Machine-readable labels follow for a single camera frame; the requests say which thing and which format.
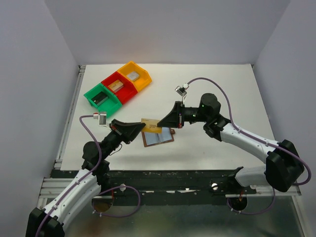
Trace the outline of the brown leather card holder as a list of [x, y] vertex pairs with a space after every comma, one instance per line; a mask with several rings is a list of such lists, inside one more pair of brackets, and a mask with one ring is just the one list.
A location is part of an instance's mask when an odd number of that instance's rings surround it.
[[161, 133], [142, 132], [144, 147], [162, 145], [174, 141], [175, 130], [163, 127]]

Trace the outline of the gold credit card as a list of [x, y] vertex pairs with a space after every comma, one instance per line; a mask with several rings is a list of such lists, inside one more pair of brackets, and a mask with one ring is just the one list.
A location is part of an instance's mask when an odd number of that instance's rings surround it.
[[145, 124], [142, 132], [147, 133], [162, 133], [162, 128], [158, 126], [158, 119], [141, 118], [141, 122]]

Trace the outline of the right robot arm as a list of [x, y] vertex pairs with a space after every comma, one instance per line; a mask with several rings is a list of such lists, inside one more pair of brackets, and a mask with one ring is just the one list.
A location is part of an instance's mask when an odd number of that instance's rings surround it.
[[280, 192], [287, 192], [305, 170], [302, 162], [297, 160], [298, 153], [293, 143], [288, 140], [271, 141], [242, 132], [220, 114], [220, 109], [217, 97], [205, 93], [197, 108], [186, 107], [183, 102], [176, 101], [170, 113], [157, 126], [182, 128], [186, 122], [202, 122], [203, 130], [209, 137], [241, 148], [263, 163], [253, 168], [237, 168], [230, 177], [230, 184], [240, 187], [269, 185]]

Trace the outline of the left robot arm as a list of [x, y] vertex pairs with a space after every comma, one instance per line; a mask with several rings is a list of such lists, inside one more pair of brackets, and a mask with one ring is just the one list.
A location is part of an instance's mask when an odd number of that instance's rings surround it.
[[96, 195], [113, 190], [109, 183], [109, 162], [106, 158], [122, 143], [130, 144], [145, 127], [143, 122], [125, 123], [116, 119], [110, 123], [110, 133], [97, 141], [91, 131], [92, 141], [83, 147], [83, 165], [71, 183], [43, 209], [34, 208], [29, 215], [26, 236], [63, 237], [75, 216]]

